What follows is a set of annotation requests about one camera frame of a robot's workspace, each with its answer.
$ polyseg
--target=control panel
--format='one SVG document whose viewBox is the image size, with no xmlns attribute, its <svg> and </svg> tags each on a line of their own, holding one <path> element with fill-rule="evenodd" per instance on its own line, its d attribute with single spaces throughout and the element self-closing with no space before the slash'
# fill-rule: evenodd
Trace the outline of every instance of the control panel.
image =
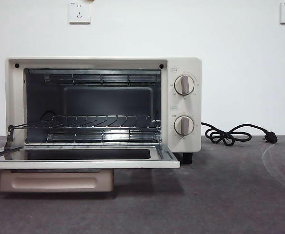
<svg viewBox="0 0 285 234">
<path fill-rule="evenodd" d="M 201 149 L 201 61 L 168 61 L 168 147 L 172 152 Z"/>
</svg>

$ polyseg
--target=white wall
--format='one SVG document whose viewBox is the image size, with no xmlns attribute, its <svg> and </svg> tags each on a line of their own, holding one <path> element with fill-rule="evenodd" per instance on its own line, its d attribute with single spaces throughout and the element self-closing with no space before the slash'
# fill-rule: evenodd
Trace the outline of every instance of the white wall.
<svg viewBox="0 0 285 234">
<path fill-rule="evenodd" d="M 94 0 L 91 25 L 69 25 L 68 2 L 0 0 L 0 135 L 9 56 L 199 57 L 203 121 L 224 129 L 250 122 L 285 134 L 278 0 Z"/>
</svg>

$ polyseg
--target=oven foot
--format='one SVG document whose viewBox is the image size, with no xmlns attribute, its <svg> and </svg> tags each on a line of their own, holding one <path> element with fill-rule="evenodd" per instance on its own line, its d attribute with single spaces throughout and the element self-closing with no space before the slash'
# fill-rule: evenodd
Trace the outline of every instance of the oven foot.
<svg viewBox="0 0 285 234">
<path fill-rule="evenodd" d="M 183 164 L 192 163 L 192 153 L 183 153 Z"/>
</svg>

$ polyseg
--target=printed label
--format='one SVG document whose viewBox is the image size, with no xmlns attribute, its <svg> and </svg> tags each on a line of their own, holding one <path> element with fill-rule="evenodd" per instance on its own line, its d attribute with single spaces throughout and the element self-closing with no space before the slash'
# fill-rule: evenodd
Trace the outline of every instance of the printed label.
<svg viewBox="0 0 285 234">
<path fill-rule="evenodd" d="M 171 68 L 171 72 L 178 72 L 178 68 Z"/>
</svg>

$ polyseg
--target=control knob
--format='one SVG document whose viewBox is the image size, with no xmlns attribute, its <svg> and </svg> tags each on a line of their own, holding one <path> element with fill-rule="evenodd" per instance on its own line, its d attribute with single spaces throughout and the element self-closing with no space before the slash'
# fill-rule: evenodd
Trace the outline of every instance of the control knob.
<svg viewBox="0 0 285 234">
<path fill-rule="evenodd" d="M 178 94 L 185 96 L 194 90 L 195 82 L 190 76 L 182 75 L 177 77 L 174 83 L 174 88 Z"/>
<path fill-rule="evenodd" d="M 174 128 L 179 135 L 186 136 L 193 131 L 194 122 L 188 116 L 180 116 L 175 120 Z"/>
</svg>

